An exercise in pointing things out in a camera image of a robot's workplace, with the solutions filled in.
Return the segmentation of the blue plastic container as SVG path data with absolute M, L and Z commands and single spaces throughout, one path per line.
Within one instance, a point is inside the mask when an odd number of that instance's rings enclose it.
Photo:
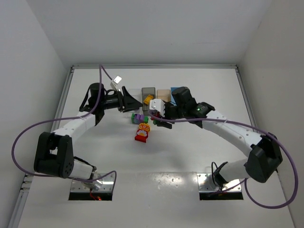
M 175 106 L 179 104 L 180 93 L 178 87 L 171 87 L 171 103 Z

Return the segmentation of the yellow lego brick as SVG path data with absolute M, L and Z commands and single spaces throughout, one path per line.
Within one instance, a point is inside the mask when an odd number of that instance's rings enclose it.
M 149 105 L 150 104 L 150 101 L 154 99 L 154 96 L 153 95 L 147 95 L 145 97 L 145 99 L 143 100 L 143 103 L 146 104 L 146 105 Z

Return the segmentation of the yellow butterfly lego piece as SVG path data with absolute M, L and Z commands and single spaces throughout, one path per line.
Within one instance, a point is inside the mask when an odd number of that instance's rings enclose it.
M 140 130 L 144 130 L 144 131 L 147 131 L 147 132 L 149 132 L 151 130 L 151 127 L 148 123 L 140 123 L 138 125 L 138 127 L 139 127 Z

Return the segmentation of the red flower lego piece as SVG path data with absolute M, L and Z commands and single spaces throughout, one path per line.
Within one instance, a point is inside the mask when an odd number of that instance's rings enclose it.
M 134 139 L 136 141 L 146 143 L 148 136 L 149 136 L 149 133 L 146 130 L 139 129 L 139 130 L 137 130 L 136 136 L 134 137 Z

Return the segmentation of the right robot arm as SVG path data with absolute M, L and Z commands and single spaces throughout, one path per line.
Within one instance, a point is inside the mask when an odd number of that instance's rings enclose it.
M 187 87 L 178 87 L 171 93 L 175 103 L 153 99 L 150 111 L 157 114 L 157 126 L 172 128 L 176 120 L 187 119 L 191 124 L 210 131 L 237 147 L 246 159 L 224 162 L 211 173 L 212 184 L 222 188 L 234 179 L 252 178 L 265 183 L 277 170 L 283 158 L 276 137 L 252 132 L 228 119 L 206 102 L 198 103 Z

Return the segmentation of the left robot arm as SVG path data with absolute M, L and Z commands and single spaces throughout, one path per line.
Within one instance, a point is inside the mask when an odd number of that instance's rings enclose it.
M 38 138 L 34 171 L 63 179 L 91 180 L 95 166 L 74 156 L 74 143 L 89 129 L 99 124 L 105 110 L 119 112 L 138 110 L 142 103 L 132 97 L 123 86 L 122 91 L 105 90 L 104 85 L 89 86 L 79 107 L 77 117 L 51 133 Z

